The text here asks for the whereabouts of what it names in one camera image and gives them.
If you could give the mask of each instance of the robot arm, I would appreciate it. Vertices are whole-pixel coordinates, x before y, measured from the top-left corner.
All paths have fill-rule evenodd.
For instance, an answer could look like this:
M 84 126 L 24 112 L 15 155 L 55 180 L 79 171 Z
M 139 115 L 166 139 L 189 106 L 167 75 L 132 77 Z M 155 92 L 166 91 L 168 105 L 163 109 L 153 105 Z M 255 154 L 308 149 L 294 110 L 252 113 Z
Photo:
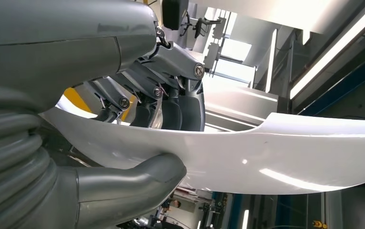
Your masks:
M 124 72 L 111 76 L 138 98 L 136 117 L 131 125 L 150 127 L 157 101 L 163 98 L 163 129 L 203 131 L 203 65 L 177 44 L 168 42 L 158 26 L 156 34 L 160 42 L 153 53 L 139 58 Z M 113 117 L 116 117 L 122 111 L 117 101 L 125 98 L 116 85 L 110 86 L 111 82 L 108 79 L 106 81 L 107 87 L 100 87 L 101 90 L 89 87 L 95 89 L 93 92 L 101 100 L 111 101 L 112 106 L 118 108 L 115 111 L 106 108 L 106 111 L 115 113 Z

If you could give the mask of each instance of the machinery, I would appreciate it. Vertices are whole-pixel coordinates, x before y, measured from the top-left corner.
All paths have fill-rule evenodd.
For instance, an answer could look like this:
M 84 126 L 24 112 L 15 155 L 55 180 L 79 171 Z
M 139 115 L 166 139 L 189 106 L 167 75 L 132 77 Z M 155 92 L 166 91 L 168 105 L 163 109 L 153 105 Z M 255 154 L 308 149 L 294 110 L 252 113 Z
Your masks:
M 35 131 L 39 113 L 86 84 L 112 122 L 139 98 L 148 127 L 163 99 L 163 129 L 201 131 L 204 68 L 167 42 L 153 11 L 128 0 L 0 0 L 0 229 L 105 228 L 159 206 L 186 174 L 168 152 L 122 170 L 59 167 Z

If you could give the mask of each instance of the ceiling light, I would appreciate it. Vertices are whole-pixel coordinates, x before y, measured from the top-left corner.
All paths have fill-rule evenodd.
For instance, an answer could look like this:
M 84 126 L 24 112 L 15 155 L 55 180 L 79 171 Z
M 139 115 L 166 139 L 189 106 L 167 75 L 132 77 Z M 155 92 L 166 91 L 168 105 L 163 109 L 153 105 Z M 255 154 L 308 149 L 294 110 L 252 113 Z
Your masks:
M 248 223 L 248 210 L 244 211 L 242 229 L 247 229 L 247 223 Z
M 292 88 L 290 99 L 293 99 L 328 63 L 365 28 L 365 15 L 353 25 L 342 38 L 304 75 Z
M 306 45 L 309 40 L 310 40 L 310 31 L 303 30 L 303 37 L 302 37 L 303 45 Z
M 265 86 L 265 92 L 270 92 L 271 90 L 271 79 L 272 79 L 272 71 L 274 66 L 274 57 L 275 57 L 275 47 L 276 47 L 276 33 L 278 32 L 275 29 L 272 33 L 271 39 L 271 48 L 270 48 L 270 61 L 268 63 L 268 73 L 267 73 L 267 85 Z

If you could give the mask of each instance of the ceiling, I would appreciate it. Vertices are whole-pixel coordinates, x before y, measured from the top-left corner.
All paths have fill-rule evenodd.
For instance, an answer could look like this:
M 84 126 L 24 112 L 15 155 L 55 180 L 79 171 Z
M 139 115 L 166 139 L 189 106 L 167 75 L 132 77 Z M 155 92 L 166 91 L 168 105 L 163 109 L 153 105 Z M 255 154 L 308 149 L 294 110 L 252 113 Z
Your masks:
M 193 1 L 200 1 L 202 3 L 207 2 L 207 0 L 193 0 Z M 262 5 L 266 4 L 272 4 L 272 2 L 275 2 L 275 4 L 280 5 L 281 2 L 279 0 L 271 1 L 266 0 L 261 3 L 261 6 L 254 5 L 253 11 L 257 11 L 256 8 L 262 7 Z M 319 50 L 323 45 L 324 41 L 327 41 L 337 30 L 340 28 L 342 24 L 344 24 L 347 19 L 350 17 L 350 15 L 358 9 L 358 7 L 361 5 L 360 0 L 332 0 L 331 4 L 336 3 L 338 6 L 339 4 L 342 4 L 341 7 L 336 7 L 335 9 L 331 9 L 335 11 L 335 15 L 331 15 L 328 19 L 330 19 L 330 26 L 326 29 L 324 29 L 323 34 L 314 34 L 313 39 L 314 40 L 320 40 L 322 42 L 313 42 L 311 45 L 316 45 L 317 47 L 314 47 L 313 50 Z M 249 16 L 248 14 L 238 14 L 237 18 L 235 19 L 234 26 L 232 33 L 230 35 L 230 39 L 245 42 L 248 44 L 251 44 L 251 50 L 249 51 L 246 59 L 244 60 L 243 64 L 249 65 L 249 66 L 256 66 L 257 68 L 261 67 L 265 63 L 268 62 L 269 52 L 270 52 L 270 46 L 271 46 L 271 39 L 272 39 L 272 33 L 274 29 L 278 29 L 278 36 L 277 36 L 277 45 L 276 47 L 278 49 L 282 48 L 283 43 L 288 39 L 290 36 L 293 27 L 295 26 L 285 26 L 281 25 L 279 23 L 271 22 L 271 21 L 265 21 L 259 18 L 255 18 L 252 16 Z M 310 52 L 307 49 L 307 52 L 304 53 L 304 55 L 314 54 L 315 52 Z
M 285 26 L 324 33 L 351 0 L 191 0 Z

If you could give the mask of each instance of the glossy surface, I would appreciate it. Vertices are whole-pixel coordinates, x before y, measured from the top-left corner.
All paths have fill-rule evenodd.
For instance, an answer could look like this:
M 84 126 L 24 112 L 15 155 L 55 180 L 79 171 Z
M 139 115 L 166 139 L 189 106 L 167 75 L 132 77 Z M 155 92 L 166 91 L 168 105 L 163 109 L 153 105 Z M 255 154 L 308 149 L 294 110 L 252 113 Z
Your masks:
M 300 194 L 365 182 L 365 120 L 272 113 L 250 131 L 201 133 L 101 123 L 58 108 L 42 116 L 106 167 L 127 169 L 160 152 L 176 154 L 188 169 L 186 187 Z

